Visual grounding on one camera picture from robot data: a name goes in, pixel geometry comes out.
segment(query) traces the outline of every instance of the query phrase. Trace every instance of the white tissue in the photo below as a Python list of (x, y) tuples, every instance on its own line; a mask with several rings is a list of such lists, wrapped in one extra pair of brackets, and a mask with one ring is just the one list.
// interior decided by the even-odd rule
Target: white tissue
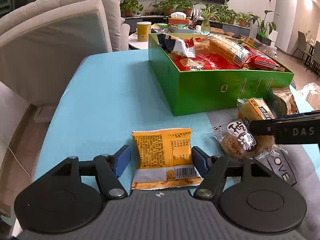
[(187, 15), (183, 12), (175, 12), (171, 14), (171, 18), (175, 18), (175, 19), (183, 19), (185, 20), (187, 17)]

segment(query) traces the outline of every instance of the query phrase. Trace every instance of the dining chair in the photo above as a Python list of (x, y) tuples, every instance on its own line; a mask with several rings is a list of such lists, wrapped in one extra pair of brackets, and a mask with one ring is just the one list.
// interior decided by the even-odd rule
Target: dining chair
[(304, 33), (298, 31), (298, 44), (297, 44), (297, 48), (296, 48), (296, 50), (295, 50), (295, 51), (292, 53), (292, 55), (291, 55), (291, 57), (292, 57), (293, 54), (295, 54), (295, 52), (297, 51), (297, 49), (301, 51), (301, 55), (300, 55), (297, 63), (299, 62), (301, 56), (302, 56), (302, 58), (301, 58), (301, 62), (302, 62), (303, 57), (304, 57), (304, 54), (308, 55), (309, 57), (312, 57), (312, 55), (311, 55), (310, 53), (306, 52), (306, 47), (307, 47), (306, 36), (304, 35)]
[(318, 74), (318, 77), (317, 77), (317, 80), (318, 80), (319, 75), (320, 75), (320, 42), (319, 41), (316, 42), (315, 50), (314, 50), (313, 56), (312, 56), (312, 61), (307, 66), (306, 71), (309, 69), (309, 66), (311, 66), (311, 64), (312, 64), (311, 71), (313, 71), (313, 69), (316, 68), (315, 73)]

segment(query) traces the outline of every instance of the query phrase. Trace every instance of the black circular disc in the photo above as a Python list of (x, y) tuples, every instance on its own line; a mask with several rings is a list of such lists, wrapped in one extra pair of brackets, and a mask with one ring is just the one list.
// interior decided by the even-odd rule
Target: black circular disc
[(253, 177), (226, 189), (219, 208), (241, 228), (273, 234), (300, 225), (307, 205), (300, 193), (281, 179)]
[(32, 184), (14, 202), (22, 228), (39, 233), (63, 233), (92, 221), (102, 208), (94, 188), (81, 182), (52, 177), (48, 183)]

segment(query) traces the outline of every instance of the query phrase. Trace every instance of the chair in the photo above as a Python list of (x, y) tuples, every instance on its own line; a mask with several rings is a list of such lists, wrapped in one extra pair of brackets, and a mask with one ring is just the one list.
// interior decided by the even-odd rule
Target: chair
[(298, 44), (297, 44), (297, 48), (296, 48), (296, 50), (295, 50), (295, 51), (292, 53), (292, 55), (291, 55), (291, 57), (292, 57), (293, 54), (295, 54), (295, 52), (297, 51), (297, 49), (301, 51), (301, 55), (300, 55), (297, 63), (299, 62), (301, 56), (302, 56), (302, 58), (301, 58), (301, 62), (302, 62), (303, 57), (304, 57), (304, 54), (308, 55), (309, 57), (312, 57), (312, 55), (311, 55), (310, 53), (308, 53), (308, 52), (305, 51), (306, 47), (307, 47), (306, 36), (304, 35), (304, 33), (298, 31)]
[(0, 19), (0, 82), (36, 106), (57, 106), (81, 61), (128, 49), (120, 0), (37, 0)]
[(311, 71), (313, 71), (314, 68), (316, 68), (316, 73), (318, 74), (317, 80), (319, 78), (320, 75), (320, 42), (317, 41), (316, 45), (315, 45), (315, 50), (313, 52), (313, 56), (312, 56), (312, 61), (311, 63), (308, 65), (306, 71), (309, 69), (309, 66), (312, 64), (312, 69)]

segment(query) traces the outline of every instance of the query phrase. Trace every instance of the tile floor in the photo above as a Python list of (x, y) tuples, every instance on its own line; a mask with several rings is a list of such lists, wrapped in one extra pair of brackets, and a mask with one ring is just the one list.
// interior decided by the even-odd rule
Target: tile floor
[[(311, 73), (310, 70), (306, 71), (306, 67), (303, 63), (297, 64), (296, 58), (290, 58), (290, 56), (280, 51), (278, 51), (277, 55), (278, 61), (295, 73), (294, 81), (296, 82), (297, 90), (310, 82), (316, 82), (320, 85), (320, 78), (316, 81), (316, 75)], [(31, 176), (33, 176), (35, 172), (39, 152), (48, 127), (49, 123), (37, 124), (33, 119), (31, 119), (15, 152), (17, 159), (31, 174)], [(6, 160), (3, 174), (7, 174), (7, 176), (1, 176), (0, 201), (12, 207), (15, 197), (30, 184), (29, 177), (17, 164), (12, 155), (8, 156), (8, 159)]]

